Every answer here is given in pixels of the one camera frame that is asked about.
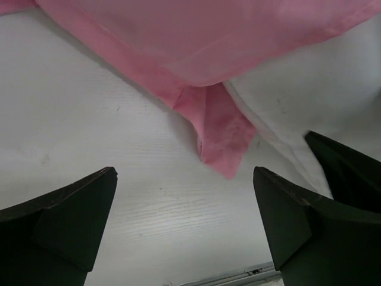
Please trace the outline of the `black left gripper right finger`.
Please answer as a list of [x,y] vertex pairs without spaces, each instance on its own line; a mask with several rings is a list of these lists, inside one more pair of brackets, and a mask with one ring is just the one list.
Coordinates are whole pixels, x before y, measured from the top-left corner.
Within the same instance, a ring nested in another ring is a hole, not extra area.
[[285,285],[380,285],[380,203],[341,203],[254,169],[255,196]]

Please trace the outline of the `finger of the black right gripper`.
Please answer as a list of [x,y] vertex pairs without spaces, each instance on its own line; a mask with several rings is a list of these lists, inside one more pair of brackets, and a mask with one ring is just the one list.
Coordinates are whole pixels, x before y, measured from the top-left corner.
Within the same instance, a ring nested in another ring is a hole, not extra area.
[[320,163],[333,199],[380,213],[380,162],[344,144],[309,131],[305,141]]

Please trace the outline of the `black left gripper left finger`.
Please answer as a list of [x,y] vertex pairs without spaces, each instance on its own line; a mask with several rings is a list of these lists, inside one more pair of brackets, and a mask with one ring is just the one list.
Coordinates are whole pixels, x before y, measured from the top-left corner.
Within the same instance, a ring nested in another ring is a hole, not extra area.
[[1,210],[1,285],[84,285],[117,188],[105,167]]

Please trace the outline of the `white pillow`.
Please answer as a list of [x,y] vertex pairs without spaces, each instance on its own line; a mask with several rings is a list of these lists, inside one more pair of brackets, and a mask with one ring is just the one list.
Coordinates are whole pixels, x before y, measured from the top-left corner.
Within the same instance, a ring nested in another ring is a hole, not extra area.
[[330,197],[304,140],[314,131],[380,159],[380,16],[268,60],[225,87],[260,136]]

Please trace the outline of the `pink satin pillowcase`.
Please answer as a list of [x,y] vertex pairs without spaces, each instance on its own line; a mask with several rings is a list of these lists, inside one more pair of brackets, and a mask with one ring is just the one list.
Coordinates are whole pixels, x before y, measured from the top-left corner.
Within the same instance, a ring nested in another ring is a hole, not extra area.
[[1,13],[32,7],[188,119],[201,160],[228,179],[256,130],[223,82],[380,13],[379,1],[2,1]]

